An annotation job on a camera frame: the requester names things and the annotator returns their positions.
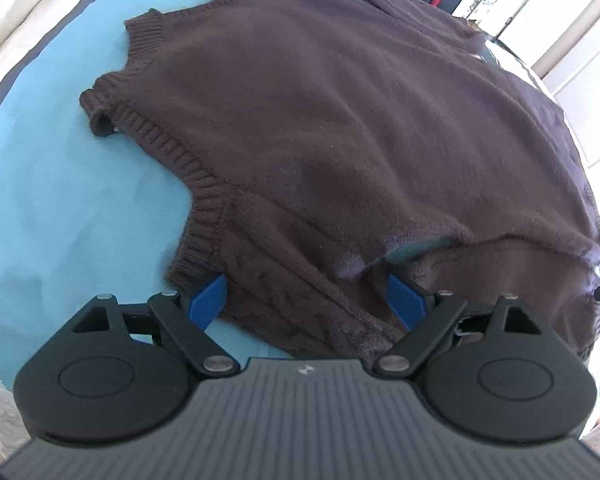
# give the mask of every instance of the metal screw head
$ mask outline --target metal screw head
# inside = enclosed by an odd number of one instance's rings
[[[205,367],[205,370],[219,374],[233,370],[234,360],[226,355],[212,355],[202,361],[202,365]]]
[[[383,372],[403,372],[411,363],[401,355],[385,355],[378,359],[378,366]]]

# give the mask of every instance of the brown sweater vest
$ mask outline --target brown sweater vest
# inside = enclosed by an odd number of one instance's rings
[[[209,269],[229,319],[298,356],[385,351],[385,256],[477,301],[520,294],[592,341],[600,220],[560,109],[417,0],[214,0],[126,22],[119,72],[82,94],[193,206],[168,279]]]

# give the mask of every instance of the light blue blanket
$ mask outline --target light blue blanket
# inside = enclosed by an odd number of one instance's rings
[[[94,137],[78,96],[124,66],[126,19],[208,1],[95,0],[0,97],[0,379],[7,387],[96,294],[139,303],[166,287],[190,193],[128,137]],[[218,320],[207,333],[243,364],[285,355]]]

